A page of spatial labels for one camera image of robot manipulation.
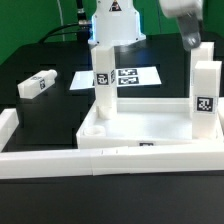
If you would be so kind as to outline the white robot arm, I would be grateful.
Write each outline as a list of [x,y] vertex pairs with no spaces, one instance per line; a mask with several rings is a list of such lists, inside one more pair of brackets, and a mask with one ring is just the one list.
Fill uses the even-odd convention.
[[[186,51],[201,44],[199,22],[202,20],[203,0],[158,0],[163,14],[175,18]],[[146,35],[141,31],[140,14],[133,0],[97,0],[91,18],[92,46],[127,46],[141,42]]]

